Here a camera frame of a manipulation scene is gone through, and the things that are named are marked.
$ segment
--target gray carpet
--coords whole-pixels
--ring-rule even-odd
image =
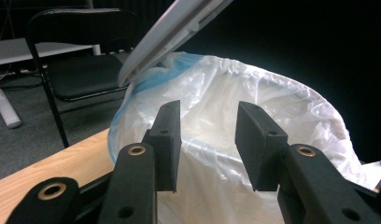
[[[34,85],[39,77],[21,77],[2,86]],[[42,86],[20,90],[4,90],[8,100],[18,113],[22,125],[9,129],[0,116],[0,179],[64,149],[56,124],[50,112]],[[102,98],[115,98],[123,92],[75,103],[59,103],[66,109],[84,105]],[[121,100],[97,105],[62,115],[70,145],[109,127],[119,109]]]

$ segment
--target crumpled plastic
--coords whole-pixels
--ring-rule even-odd
[[[239,101],[261,106],[289,144],[320,149],[352,182],[367,186],[339,112],[309,87],[256,66],[171,53],[137,75],[113,118],[108,149],[141,142],[161,105],[180,100],[177,193],[158,193],[161,223],[283,223],[276,192],[253,192],[234,143]]]

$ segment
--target bin lid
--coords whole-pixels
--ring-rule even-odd
[[[124,62],[120,86],[160,62],[205,27],[233,0],[176,0],[150,28]]]

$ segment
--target trash can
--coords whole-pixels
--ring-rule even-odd
[[[348,180],[367,187],[338,111],[287,77],[215,56],[171,53],[137,75],[113,118],[108,148],[141,142],[161,105],[181,102],[177,193],[158,193],[161,223],[283,223],[275,192],[253,192],[234,143],[239,101],[261,106],[289,144],[320,149]]]

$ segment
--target table top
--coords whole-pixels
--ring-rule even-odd
[[[40,43],[36,45],[39,57],[47,57],[50,55],[91,48],[92,46],[62,43]],[[24,38],[0,41],[0,64],[21,62],[32,58]]]
[[[74,178],[80,187],[106,175],[114,168],[107,151],[104,130],[43,161],[26,167],[0,180],[0,223],[8,216],[25,194],[36,184],[55,177]]]

